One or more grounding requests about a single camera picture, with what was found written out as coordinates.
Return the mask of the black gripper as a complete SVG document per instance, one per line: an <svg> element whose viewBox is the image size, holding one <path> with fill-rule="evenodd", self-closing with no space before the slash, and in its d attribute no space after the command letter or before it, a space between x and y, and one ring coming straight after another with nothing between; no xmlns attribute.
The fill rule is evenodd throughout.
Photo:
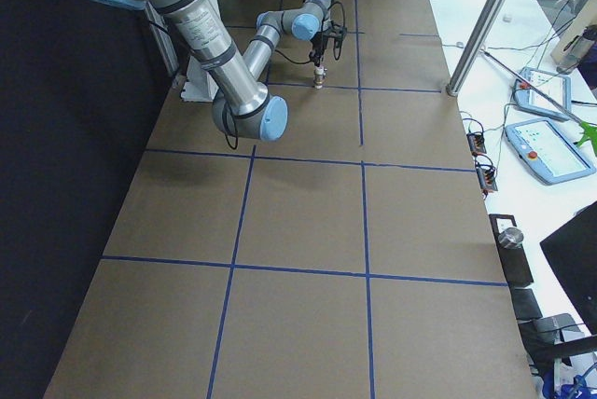
<svg viewBox="0 0 597 399"><path fill-rule="evenodd" d="M326 51L328 37L326 32L318 32L311 39L312 50L309 56L312 57L312 63L315 67L324 66L324 55Z"/></svg>

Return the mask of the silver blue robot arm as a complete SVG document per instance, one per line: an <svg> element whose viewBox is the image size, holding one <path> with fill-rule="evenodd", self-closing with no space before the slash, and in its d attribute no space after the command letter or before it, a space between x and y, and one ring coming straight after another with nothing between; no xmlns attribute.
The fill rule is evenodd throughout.
<svg viewBox="0 0 597 399"><path fill-rule="evenodd" d="M303 0L299 8L267 11L257 17L257 32L240 52L210 0L91 0L111 7L142 10L151 5L169 19L184 39L190 55L218 86L212 118L227 138L278 140L288 120L286 101L273 96L259 77L283 35L312 44L309 62L314 85L326 75L326 48L341 47L347 29L331 18L336 0Z"/></svg>

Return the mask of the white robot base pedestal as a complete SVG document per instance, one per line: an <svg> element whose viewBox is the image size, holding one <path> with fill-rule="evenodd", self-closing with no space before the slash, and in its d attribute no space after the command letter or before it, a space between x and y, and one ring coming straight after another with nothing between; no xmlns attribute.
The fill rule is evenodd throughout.
<svg viewBox="0 0 597 399"><path fill-rule="evenodd" d="M217 17L220 18L221 14L218 1L209 1L212 4ZM201 68L199 62L194 57L189 58L186 79L187 81L183 86L181 94L184 101L195 103L211 103L213 101L218 86L209 73Z"/></svg>

